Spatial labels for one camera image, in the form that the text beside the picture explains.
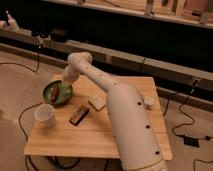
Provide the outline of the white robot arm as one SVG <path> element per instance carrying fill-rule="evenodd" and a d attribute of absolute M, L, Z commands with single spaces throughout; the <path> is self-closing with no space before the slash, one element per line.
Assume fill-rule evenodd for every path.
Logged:
<path fill-rule="evenodd" d="M 71 85 L 86 75 L 106 94 L 106 105 L 124 171 L 169 171 L 139 91 L 94 67 L 88 52 L 71 53 L 62 80 Z"/>

